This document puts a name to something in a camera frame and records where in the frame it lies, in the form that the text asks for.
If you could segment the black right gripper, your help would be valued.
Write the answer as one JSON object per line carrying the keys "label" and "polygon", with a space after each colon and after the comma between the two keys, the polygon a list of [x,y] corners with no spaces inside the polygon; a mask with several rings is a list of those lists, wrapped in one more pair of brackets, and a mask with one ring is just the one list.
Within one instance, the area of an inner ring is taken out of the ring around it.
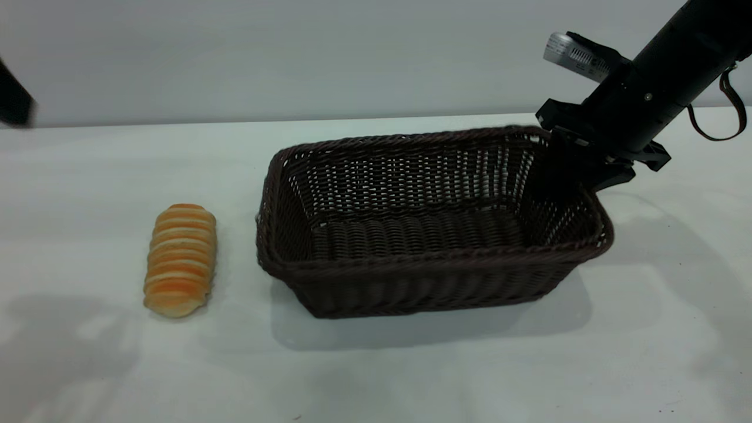
{"label": "black right gripper", "polygon": [[542,194],[566,198],[631,182],[634,162],[670,159],[655,137],[692,102],[692,75],[668,65],[572,65],[598,83],[581,103],[548,99],[535,114],[550,131]]}

